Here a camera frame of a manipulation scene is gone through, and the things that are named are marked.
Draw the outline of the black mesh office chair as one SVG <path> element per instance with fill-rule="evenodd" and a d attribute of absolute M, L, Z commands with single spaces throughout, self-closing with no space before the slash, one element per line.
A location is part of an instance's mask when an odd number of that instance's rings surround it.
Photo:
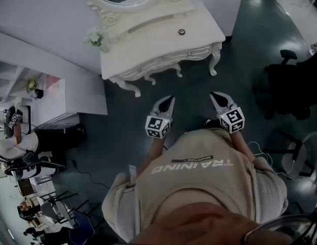
<path fill-rule="evenodd" d="M 7 176 L 12 176 L 16 181 L 34 177 L 51 176 L 59 171 L 65 170 L 65 162 L 45 153 L 28 152 L 25 156 L 10 161 L 0 162 L 0 169 Z"/>

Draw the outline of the white ornate dressing table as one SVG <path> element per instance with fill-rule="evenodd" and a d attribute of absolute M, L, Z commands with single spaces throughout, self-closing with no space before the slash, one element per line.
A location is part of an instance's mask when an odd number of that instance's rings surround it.
<path fill-rule="evenodd" d="M 185 35 L 179 35 L 179 29 L 184 29 Z M 110 52 L 101 53 L 102 78 L 108 80 L 157 57 L 223 43 L 225 39 L 210 12 L 198 3 L 183 17 L 165 17 L 111 45 Z"/>

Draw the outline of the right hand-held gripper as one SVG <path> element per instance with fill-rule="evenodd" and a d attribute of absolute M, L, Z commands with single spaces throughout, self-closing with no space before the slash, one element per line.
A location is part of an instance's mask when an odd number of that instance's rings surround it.
<path fill-rule="evenodd" d="M 233 99 L 229 95 L 216 91 L 210 93 L 210 98 L 216 111 L 220 111 L 220 106 L 230 106 L 217 114 L 223 129 L 229 134 L 233 134 L 244 128 L 245 117 L 241 107 L 234 104 Z"/>

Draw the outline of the person's black shoe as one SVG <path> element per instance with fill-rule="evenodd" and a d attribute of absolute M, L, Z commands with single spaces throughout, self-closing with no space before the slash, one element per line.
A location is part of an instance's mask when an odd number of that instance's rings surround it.
<path fill-rule="evenodd" d="M 223 129 L 218 119 L 207 118 L 204 121 L 204 129 Z"/>

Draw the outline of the white ornate dressing table base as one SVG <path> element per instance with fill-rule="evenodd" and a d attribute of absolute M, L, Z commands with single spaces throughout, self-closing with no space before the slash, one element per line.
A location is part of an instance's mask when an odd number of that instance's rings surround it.
<path fill-rule="evenodd" d="M 181 61 L 201 61 L 211 55 L 212 59 L 209 63 L 209 72 L 211 76 L 216 76 L 217 72 L 215 70 L 215 66 L 221 58 L 221 49 L 222 43 L 216 42 L 187 51 L 167 54 L 133 67 L 121 74 L 113 75 L 109 77 L 108 80 L 112 83 L 116 83 L 124 90 L 134 91 L 135 96 L 140 97 L 141 92 L 139 88 L 130 84 L 130 81 L 136 81 L 140 78 L 144 78 L 146 81 L 151 82 L 152 85 L 155 85 L 156 80 L 152 78 L 151 75 L 164 72 L 168 69 L 175 69 L 177 76 L 181 78 L 181 66 L 179 64 Z"/>

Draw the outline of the person's right forearm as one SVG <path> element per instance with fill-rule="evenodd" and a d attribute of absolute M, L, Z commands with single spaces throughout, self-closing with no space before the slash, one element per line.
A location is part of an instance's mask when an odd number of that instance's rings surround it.
<path fill-rule="evenodd" d="M 248 158 L 248 160 L 251 163 L 253 163 L 256 157 L 254 156 L 254 154 L 252 153 L 252 151 L 246 144 L 242 134 L 239 131 L 237 131 L 232 133 L 230 137 L 231 137 L 231 141 L 232 141 L 232 145 L 234 149 L 244 154 Z"/>

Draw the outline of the person's left forearm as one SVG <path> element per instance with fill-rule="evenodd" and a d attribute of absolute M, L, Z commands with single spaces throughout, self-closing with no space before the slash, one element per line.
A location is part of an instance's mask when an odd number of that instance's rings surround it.
<path fill-rule="evenodd" d="M 165 138 L 159 139 L 159 138 L 154 138 L 153 142 L 150 146 L 150 149 L 148 151 L 148 154 L 140 166 L 140 168 L 137 170 L 137 176 L 140 176 L 142 172 L 157 158 L 159 158 L 164 149 L 164 143 L 165 143 Z"/>

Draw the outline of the person's eyeglasses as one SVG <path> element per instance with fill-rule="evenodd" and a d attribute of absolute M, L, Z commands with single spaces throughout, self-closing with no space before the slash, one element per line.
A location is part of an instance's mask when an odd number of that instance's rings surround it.
<path fill-rule="evenodd" d="M 241 245 L 317 245 L 317 211 L 264 223 L 249 231 Z"/>

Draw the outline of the person's chin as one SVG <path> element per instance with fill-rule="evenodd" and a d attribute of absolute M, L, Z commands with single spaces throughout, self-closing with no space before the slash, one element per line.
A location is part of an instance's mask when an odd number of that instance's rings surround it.
<path fill-rule="evenodd" d="M 259 230 L 240 214 L 211 203 L 182 206 L 153 222 L 130 241 L 132 245 L 290 245 L 280 232 Z"/>

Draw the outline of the person's beige shirt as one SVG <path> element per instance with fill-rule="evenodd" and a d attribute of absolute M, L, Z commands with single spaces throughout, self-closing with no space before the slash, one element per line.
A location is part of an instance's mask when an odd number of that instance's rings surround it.
<path fill-rule="evenodd" d="M 207 202 L 259 224 L 288 206 L 287 189 L 263 157 L 251 163 L 223 129 L 182 135 L 140 176 L 130 166 L 116 176 L 103 204 L 104 219 L 130 241 L 155 220 L 192 203 Z"/>

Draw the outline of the white shelf unit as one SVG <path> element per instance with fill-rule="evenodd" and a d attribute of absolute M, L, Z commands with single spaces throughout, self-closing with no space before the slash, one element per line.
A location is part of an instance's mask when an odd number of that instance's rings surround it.
<path fill-rule="evenodd" d="M 58 77 L 0 61 L 0 107 L 17 103 L 30 105 L 35 99 L 23 89 L 25 82 L 30 78 L 37 78 L 38 88 L 43 91 L 51 86 L 57 87 L 60 81 Z"/>

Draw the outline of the oval mirror with ornate frame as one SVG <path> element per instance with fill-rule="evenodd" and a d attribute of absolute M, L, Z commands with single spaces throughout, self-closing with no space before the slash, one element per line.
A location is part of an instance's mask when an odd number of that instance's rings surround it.
<path fill-rule="evenodd" d="M 139 25 L 153 19 L 183 15 L 195 8 L 191 0 L 126 0 L 121 3 L 109 0 L 87 0 L 88 7 L 97 12 L 104 27 L 120 21 Z"/>

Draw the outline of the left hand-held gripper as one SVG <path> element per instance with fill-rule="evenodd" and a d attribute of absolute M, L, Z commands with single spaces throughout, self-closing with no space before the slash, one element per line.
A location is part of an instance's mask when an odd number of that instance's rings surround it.
<path fill-rule="evenodd" d="M 162 139 L 172 127 L 172 114 L 174 110 L 175 97 L 166 96 L 158 100 L 147 116 L 145 131 L 149 137 Z"/>

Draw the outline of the white flower bouquet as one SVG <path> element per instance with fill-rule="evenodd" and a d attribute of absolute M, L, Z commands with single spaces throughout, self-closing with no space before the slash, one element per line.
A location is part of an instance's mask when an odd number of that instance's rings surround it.
<path fill-rule="evenodd" d="M 108 39 L 103 30 L 99 28 L 93 28 L 86 32 L 84 43 L 97 47 L 103 53 L 110 52 L 108 46 Z"/>

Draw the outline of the blue chair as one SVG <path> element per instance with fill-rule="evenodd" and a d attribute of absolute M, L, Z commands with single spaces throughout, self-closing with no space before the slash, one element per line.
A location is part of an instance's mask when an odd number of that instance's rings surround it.
<path fill-rule="evenodd" d="M 75 211 L 74 216 L 77 226 L 69 231 L 70 242 L 73 245 L 85 245 L 95 235 L 95 230 L 86 214 Z"/>

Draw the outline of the grey chair with black frame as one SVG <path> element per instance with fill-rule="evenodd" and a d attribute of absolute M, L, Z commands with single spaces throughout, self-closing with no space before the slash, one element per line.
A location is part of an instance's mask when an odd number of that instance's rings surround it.
<path fill-rule="evenodd" d="M 266 154 L 281 154 L 280 173 L 290 179 L 298 180 L 309 178 L 317 167 L 317 131 L 295 138 L 294 136 L 278 130 L 283 138 L 289 141 L 285 149 L 264 149 Z"/>

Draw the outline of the yellow flowers in pot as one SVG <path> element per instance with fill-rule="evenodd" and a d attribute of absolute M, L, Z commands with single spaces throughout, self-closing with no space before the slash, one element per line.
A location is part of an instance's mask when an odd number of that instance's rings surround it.
<path fill-rule="evenodd" d="M 32 99 L 41 99 L 43 97 L 43 90 L 38 88 L 37 78 L 28 79 L 25 82 L 23 89 Z"/>

